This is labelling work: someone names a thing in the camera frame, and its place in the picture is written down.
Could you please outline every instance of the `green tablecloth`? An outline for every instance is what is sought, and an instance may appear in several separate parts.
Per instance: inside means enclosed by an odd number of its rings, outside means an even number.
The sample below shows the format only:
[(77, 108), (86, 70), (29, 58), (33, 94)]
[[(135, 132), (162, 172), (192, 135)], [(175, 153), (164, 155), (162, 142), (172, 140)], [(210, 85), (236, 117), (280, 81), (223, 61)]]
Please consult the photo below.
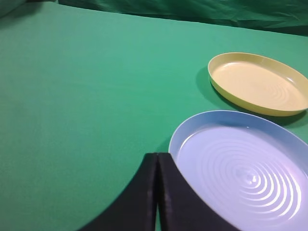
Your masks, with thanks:
[[(308, 76), (308, 38), (28, 3), (0, 20), (0, 230), (73, 231), (187, 117), (238, 109), (207, 79), (244, 51)], [(275, 119), (308, 142), (308, 115)]]

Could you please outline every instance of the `plate rim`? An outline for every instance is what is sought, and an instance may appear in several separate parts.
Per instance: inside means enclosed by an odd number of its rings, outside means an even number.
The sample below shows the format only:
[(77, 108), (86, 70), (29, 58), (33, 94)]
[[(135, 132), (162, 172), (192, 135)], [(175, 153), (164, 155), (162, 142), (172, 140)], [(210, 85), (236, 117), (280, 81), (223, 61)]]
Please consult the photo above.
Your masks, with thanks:
[(222, 112), (240, 113), (240, 114), (245, 114), (245, 115), (248, 115), (248, 116), (255, 117), (255, 118), (257, 118), (257, 119), (264, 120), (264, 121), (266, 121), (266, 122), (270, 122), (272, 125), (277, 126), (277, 127), (279, 127), (279, 128), (282, 128), (282, 129), (283, 129), (284, 131), (286, 131), (289, 135), (294, 136), (294, 137), (296, 137), (297, 139), (299, 139), (299, 140), (300, 140), (304, 145), (306, 145), (307, 148), (308, 148), (308, 144), (307, 144), (306, 142), (304, 142), (300, 137), (298, 137), (297, 135), (293, 134), (293, 133), (290, 132), (288, 129), (286, 129), (286, 128), (284, 128), (284, 127), (282, 127), (282, 126), (280, 126), (280, 125), (278, 125), (278, 124), (276, 124), (276, 123), (274, 123), (274, 122), (272, 122), (272, 121), (270, 121), (270, 120), (268, 120), (268, 119), (265, 119), (265, 118), (262, 118), (262, 117), (259, 117), (259, 116), (256, 116), (256, 115), (252, 115), (252, 114), (249, 114), (249, 113), (246, 113), (246, 112), (239, 112), (239, 111), (233, 111), (233, 110), (211, 110), (211, 111), (205, 111), (205, 112), (197, 113), (197, 114), (192, 115), (191, 117), (185, 119), (183, 122), (181, 122), (181, 123), (177, 126), (177, 128), (174, 130), (174, 132), (173, 132), (173, 134), (172, 134), (172, 136), (171, 136), (171, 139), (170, 139), (170, 142), (169, 142), (169, 146), (168, 146), (168, 152), (171, 153), (171, 152), (170, 152), (170, 147), (171, 147), (171, 143), (172, 143), (172, 141), (173, 141), (173, 139), (174, 139), (174, 136), (175, 136), (175, 134), (177, 133), (177, 131), (180, 129), (180, 127), (181, 127), (184, 123), (186, 123), (188, 120), (190, 120), (190, 119), (192, 119), (192, 118), (194, 118), (194, 117), (196, 117), (196, 116), (198, 116), (198, 115), (205, 114), (205, 113), (212, 113), (212, 112), (218, 112), (218, 113), (219, 113), (219, 112), (220, 112), (220, 113), (222, 113)]

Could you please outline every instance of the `black object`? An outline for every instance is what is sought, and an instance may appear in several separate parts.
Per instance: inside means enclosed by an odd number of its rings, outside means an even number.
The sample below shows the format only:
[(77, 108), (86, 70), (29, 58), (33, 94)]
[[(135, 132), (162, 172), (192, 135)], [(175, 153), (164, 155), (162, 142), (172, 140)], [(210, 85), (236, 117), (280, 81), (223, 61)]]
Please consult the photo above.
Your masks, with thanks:
[(146, 154), (119, 197), (79, 231), (154, 231), (156, 166), (157, 154)]
[(157, 172), (162, 231), (239, 231), (195, 193), (169, 153), (158, 154)]

